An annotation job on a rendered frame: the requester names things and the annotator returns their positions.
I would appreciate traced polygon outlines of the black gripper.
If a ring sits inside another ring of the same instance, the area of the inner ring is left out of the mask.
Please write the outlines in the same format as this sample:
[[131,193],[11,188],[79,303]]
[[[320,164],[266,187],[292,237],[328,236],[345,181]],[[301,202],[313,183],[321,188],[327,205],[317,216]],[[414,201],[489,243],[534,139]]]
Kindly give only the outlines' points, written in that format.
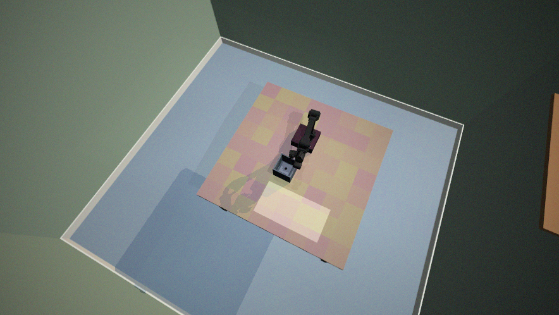
[[294,168],[300,170],[300,169],[301,169],[301,166],[302,166],[302,163],[298,163],[298,162],[296,162],[296,160],[294,161],[294,164],[293,164],[293,167],[294,167]]

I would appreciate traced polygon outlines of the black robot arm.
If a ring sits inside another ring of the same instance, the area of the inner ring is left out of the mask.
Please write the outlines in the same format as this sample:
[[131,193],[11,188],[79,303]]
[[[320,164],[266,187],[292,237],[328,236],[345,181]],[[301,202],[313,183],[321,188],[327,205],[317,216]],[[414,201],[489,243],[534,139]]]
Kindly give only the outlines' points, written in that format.
[[300,148],[297,147],[297,150],[290,150],[289,151],[289,157],[290,159],[295,158],[296,162],[298,163],[302,163],[305,157],[305,154],[307,153],[307,151],[309,151],[310,148],[310,143],[312,142],[312,140],[314,139],[314,137],[316,136],[316,132],[314,130],[314,126],[317,120],[319,120],[320,117],[320,111],[316,111],[311,109],[309,111],[308,114],[308,125],[305,131],[304,136],[301,138],[301,140],[298,143],[298,147],[300,145]]

